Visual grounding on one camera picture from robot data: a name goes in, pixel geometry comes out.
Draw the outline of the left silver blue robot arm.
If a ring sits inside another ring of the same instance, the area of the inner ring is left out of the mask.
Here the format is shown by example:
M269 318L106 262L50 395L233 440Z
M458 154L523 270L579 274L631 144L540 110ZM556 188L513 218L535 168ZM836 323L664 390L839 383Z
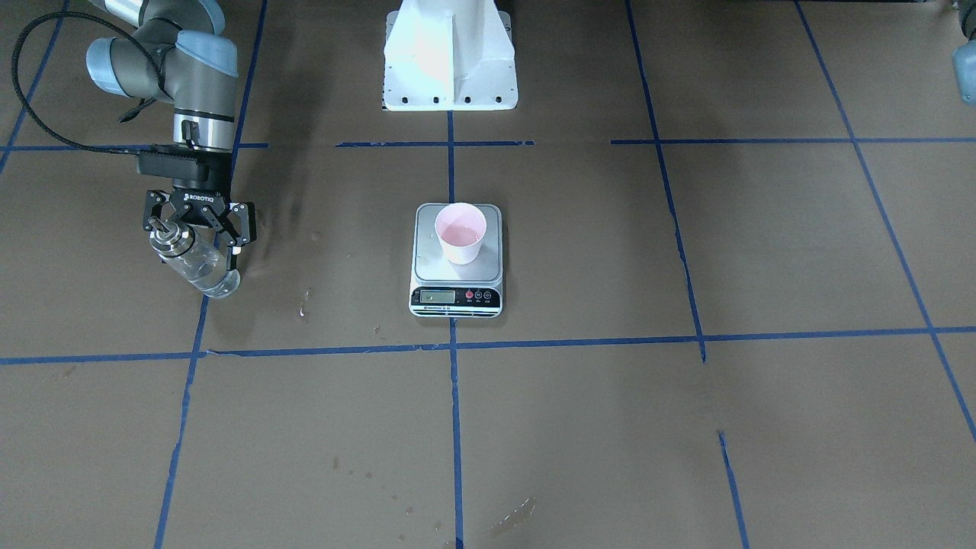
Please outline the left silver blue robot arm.
M952 52L952 66L963 103L975 105L975 1L952 1L965 42Z

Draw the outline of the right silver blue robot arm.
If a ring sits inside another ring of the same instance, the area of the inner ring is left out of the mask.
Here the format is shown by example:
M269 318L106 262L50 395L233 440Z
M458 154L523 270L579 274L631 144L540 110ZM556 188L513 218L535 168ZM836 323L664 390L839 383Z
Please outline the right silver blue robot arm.
M136 154L143 176L170 178L173 191L150 198L146 215L164 203L195 228L209 228L226 243L234 268L257 237L252 203L231 199L235 138L237 48L223 37L224 15L215 1L98 1L95 7L133 25L130 36L91 43L86 66L108 93L173 107L173 140Z

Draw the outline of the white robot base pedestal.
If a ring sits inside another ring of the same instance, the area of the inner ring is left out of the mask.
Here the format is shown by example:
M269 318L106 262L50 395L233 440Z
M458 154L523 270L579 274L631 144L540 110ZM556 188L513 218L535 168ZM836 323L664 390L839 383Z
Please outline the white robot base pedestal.
M388 111L508 111L518 86L512 14L497 1L402 1L387 14Z

